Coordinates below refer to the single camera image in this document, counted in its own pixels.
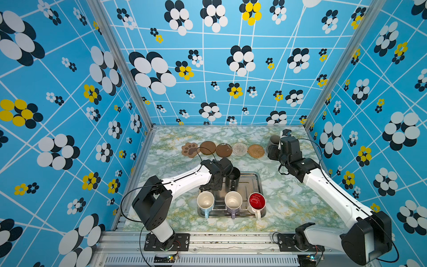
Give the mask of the black metal mug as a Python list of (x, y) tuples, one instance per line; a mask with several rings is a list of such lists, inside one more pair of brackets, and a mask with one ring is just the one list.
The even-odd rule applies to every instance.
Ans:
[(225, 178), (225, 185), (230, 189), (230, 191), (236, 191), (239, 185), (240, 176), (240, 170), (236, 167), (233, 167), (229, 175)]

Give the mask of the rusty brown round coaster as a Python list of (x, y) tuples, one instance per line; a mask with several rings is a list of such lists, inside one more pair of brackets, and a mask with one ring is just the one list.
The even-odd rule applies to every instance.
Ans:
[(216, 154), (221, 158), (227, 158), (232, 154), (232, 147), (229, 144), (223, 143), (216, 147)]

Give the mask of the stainless steel mug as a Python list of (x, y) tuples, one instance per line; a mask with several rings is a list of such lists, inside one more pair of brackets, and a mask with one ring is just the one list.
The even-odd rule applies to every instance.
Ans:
[(270, 151), (273, 151), (273, 152), (279, 151), (280, 150), (279, 149), (279, 145), (280, 145), (280, 136), (278, 136), (278, 135), (272, 135), (272, 136), (270, 136), (269, 143), (267, 145), (266, 151), (267, 152), (270, 152)]

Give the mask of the dark brown round wooden coaster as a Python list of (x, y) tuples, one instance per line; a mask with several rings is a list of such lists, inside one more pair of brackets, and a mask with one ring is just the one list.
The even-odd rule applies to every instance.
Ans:
[(216, 144), (212, 141), (204, 141), (199, 146), (200, 152), (204, 155), (212, 155), (216, 151)]

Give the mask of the multicolour woven round coaster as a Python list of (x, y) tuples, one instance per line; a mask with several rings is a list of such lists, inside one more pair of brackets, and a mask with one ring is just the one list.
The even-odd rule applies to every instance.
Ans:
[(236, 156), (244, 156), (248, 153), (248, 147), (241, 142), (235, 143), (232, 147), (232, 153)]

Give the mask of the tan rattan round coaster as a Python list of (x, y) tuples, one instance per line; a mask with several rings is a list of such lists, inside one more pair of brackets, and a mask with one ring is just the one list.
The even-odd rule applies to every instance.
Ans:
[(247, 152), (252, 158), (259, 159), (264, 156), (265, 149), (261, 145), (253, 144), (248, 147)]

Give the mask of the paw print cork coaster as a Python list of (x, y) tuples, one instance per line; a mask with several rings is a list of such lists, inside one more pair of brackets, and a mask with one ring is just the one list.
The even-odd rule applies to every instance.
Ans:
[(181, 147), (181, 154), (188, 158), (194, 158), (200, 151), (199, 146), (195, 142), (187, 142)]

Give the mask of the white mug blue handle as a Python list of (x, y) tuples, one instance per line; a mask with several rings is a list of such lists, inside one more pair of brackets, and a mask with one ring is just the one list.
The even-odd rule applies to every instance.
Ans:
[(209, 191), (201, 192), (197, 197), (197, 205), (203, 212), (205, 218), (208, 219), (210, 212), (213, 210), (215, 205), (215, 197), (213, 193)]

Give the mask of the metal serving tray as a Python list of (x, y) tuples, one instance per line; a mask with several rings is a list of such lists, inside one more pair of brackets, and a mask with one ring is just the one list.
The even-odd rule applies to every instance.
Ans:
[[(209, 218), (231, 217), (225, 205), (225, 196), (231, 189), (231, 182), (228, 181), (228, 178), (224, 177), (220, 190), (209, 190), (215, 198), (214, 207), (209, 213)], [(259, 174), (255, 172), (242, 172), (239, 182), (234, 186), (234, 189), (242, 196), (242, 206), (236, 218), (255, 217), (255, 214), (248, 210), (248, 203), (249, 196), (252, 193), (263, 193)]]

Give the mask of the red interior white mug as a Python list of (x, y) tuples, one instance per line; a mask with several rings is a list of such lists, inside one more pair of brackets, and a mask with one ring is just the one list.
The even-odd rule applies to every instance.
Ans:
[(255, 215), (257, 220), (262, 217), (262, 212), (266, 208), (266, 199), (263, 194), (254, 192), (248, 197), (247, 210), (250, 214)]

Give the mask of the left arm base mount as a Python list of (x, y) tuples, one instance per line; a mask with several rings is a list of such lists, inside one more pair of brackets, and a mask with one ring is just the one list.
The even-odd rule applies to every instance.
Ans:
[(163, 243), (153, 233), (149, 233), (146, 235), (143, 249), (144, 251), (188, 251), (189, 245), (190, 234), (188, 233), (175, 233)]

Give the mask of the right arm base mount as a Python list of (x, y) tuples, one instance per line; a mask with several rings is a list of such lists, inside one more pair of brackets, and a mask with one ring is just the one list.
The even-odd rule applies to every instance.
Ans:
[(321, 245), (308, 245), (306, 248), (300, 249), (296, 245), (295, 234), (273, 233), (272, 240), (279, 246), (281, 252), (297, 252), (297, 253), (320, 253), (324, 252), (325, 248)]

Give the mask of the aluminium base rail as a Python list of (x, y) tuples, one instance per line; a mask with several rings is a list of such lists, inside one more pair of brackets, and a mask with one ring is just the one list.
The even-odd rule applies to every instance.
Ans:
[(269, 232), (191, 232), (187, 251), (145, 251), (145, 232), (107, 232), (92, 267), (354, 267), (343, 252), (325, 248), (281, 251)]

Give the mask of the aluminium corner post right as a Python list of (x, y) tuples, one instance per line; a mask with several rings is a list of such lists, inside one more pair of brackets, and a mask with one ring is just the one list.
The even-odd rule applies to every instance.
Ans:
[(353, 53), (359, 48), (361, 42), (364, 40), (367, 33), (371, 29), (373, 23), (375, 22), (376, 18), (378, 17), (378, 14), (380, 13), (385, 3), (386, 3), (386, 0), (371, 2), (366, 12), (365, 18), (363, 19), (358, 29), (355, 30), (355, 33), (350, 39), (350, 42), (348, 43), (346, 49), (341, 55), (338, 63), (334, 67), (333, 72), (331, 73), (331, 78), (329, 78), (329, 81), (326, 87), (322, 90), (315, 105), (313, 106), (311, 112), (308, 115), (308, 119), (304, 124), (304, 128), (307, 132), (309, 132), (309, 128), (312, 125), (312, 123), (315, 121), (317, 116), (319, 115), (326, 98), (331, 94), (336, 83), (339, 81), (339, 79), (343, 75), (345, 69), (349, 64), (350, 59), (352, 58)]

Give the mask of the aluminium corner post left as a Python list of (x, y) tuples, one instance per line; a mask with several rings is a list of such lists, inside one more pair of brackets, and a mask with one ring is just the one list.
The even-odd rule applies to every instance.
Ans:
[(142, 97), (137, 89), (137, 86), (131, 76), (131, 72), (127, 67), (125, 62), (125, 58), (120, 50), (119, 43), (117, 42), (113, 30), (109, 25), (106, 14), (103, 11), (102, 4), (100, 1), (88, 0), (87, 1), (97, 23), (101, 27), (101, 31), (103, 32), (104, 39), (117, 63), (117, 66), (121, 72), (123, 80), (126, 82), (127, 87), (130, 91), (131, 97), (134, 100), (136, 107), (138, 108), (144, 123), (148, 128), (148, 132), (153, 129), (153, 123), (149, 117), (149, 113), (147, 112), (144, 103), (142, 101)]

